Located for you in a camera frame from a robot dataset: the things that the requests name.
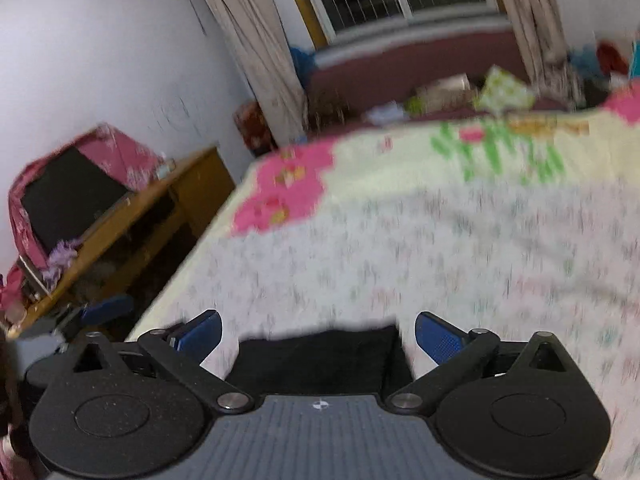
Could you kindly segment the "dark red headboard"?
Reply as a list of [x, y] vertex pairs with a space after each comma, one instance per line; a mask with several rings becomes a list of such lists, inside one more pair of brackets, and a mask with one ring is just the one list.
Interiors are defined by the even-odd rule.
[[483, 76], [492, 66], [529, 81], [510, 30], [460, 32], [318, 68], [307, 90], [310, 133], [330, 136], [359, 129], [361, 115], [373, 107], [405, 102], [414, 90], [439, 79]]

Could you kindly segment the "green patterned pillow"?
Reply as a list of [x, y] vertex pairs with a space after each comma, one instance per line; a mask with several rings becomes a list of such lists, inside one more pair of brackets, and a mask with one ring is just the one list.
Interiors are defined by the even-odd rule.
[[535, 103], [535, 92], [524, 81], [497, 65], [488, 70], [484, 86], [473, 101], [476, 110], [493, 115], [502, 115], [510, 110], [531, 110]]

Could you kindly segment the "floral bed sheet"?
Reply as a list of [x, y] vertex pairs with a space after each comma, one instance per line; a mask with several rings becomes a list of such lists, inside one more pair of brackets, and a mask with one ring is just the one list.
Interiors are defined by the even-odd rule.
[[247, 336], [431, 311], [506, 339], [559, 337], [612, 420], [603, 479], [639, 474], [639, 87], [572, 114], [403, 125], [287, 148], [250, 168], [134, 328], [224, 320]]

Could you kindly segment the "black monitor with pink cover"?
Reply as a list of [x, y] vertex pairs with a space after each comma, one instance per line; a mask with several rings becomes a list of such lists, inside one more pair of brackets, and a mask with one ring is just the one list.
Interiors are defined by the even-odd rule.
[[126, 195], [145, 190], [163, 157], [101, 124], [30, 162], [8, 192], [14, 243], [54, 289], [80, 239]]

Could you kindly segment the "black pants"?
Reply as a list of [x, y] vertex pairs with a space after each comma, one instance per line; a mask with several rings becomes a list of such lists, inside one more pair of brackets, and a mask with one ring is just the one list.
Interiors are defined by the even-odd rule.
[[375, 394], [381, 399], [413, 382], [395, 325], [325, 330], [239, 344], [226, 382], [259, 398]]

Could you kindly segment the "beige curtain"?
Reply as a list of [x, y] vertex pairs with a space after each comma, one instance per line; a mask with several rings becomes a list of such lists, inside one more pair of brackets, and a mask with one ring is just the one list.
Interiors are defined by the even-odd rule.
[[306, 130], [307, 100], [273, 0], [205, 0], [279, 146]]

